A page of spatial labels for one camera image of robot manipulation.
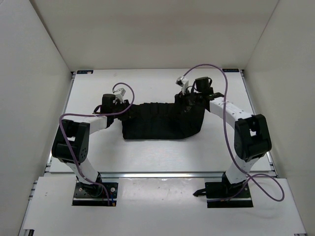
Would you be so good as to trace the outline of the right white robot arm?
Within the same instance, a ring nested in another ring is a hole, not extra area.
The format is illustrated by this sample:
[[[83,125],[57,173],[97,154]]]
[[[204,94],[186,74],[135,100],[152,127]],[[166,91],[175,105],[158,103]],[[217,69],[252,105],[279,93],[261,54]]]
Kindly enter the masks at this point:
[[[192,96],[192,103],[197,103],[197,96],[205,102],[206,109],[223,120],[223,132],[228,151],[231,152],[226,126],[234,129],[234,150],[236,155],[232,156],[232,164],[222,175],[221,193],[232,197],[238,192],[240,186],[249,178],[249,172],[253,165],[271,150],[271,138],[264,115],[253,115],[243,111],[226,99],[227,89],[224,94],[210,92],[209,77],[195,79],[193,86],[198,93],[191,90],[187,92],[189,81],[184,76],[178,78],[176,83],[182,87],[182,94],[185,98]]]

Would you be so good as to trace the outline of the black pleated skirt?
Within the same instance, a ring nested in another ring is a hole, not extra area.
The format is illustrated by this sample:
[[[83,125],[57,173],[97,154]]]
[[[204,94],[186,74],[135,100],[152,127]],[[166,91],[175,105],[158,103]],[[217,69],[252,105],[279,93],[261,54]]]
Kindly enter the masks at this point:
[[[183,103],[133,104],[117,116],[125,140],[182,140],[200,132],[205,109]]]

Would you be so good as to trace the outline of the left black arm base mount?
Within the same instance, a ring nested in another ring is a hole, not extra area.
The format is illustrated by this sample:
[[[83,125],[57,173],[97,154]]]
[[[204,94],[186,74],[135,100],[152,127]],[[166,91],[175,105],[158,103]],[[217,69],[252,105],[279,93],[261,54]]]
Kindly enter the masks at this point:
[[[100,176],[96,179],[102,184],[85,184],[76,181],[72,205],[89,207],[116,207],[118,196],[118,182],[105,182]]]

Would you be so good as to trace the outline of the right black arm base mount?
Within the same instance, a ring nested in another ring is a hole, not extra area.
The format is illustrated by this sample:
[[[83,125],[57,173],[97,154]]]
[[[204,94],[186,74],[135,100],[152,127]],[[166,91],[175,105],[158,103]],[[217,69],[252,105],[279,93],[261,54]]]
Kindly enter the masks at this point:
[[[207,208],[251,208],[252,196],[245,180],[230,183],[224,173],[221,182],[205,182],[205,187],[196,190],[195,197],[206,196]]]

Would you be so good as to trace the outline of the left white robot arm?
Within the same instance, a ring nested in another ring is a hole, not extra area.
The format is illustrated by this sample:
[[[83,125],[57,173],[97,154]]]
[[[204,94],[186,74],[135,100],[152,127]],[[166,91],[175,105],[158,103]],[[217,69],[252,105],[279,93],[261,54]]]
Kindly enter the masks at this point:
[[[99,172],[89,162],[87,155],[91,134],[108,128],[119,115],[125,115],[130,104],[124,100],[124,89],[104,94],[102,104],[93,115],[68,114],[82,117],[81,121],[59,120],[59,128],[52,147],[52,156],[65,163],[76,174],[78,181],[93,196],[103,190]]]

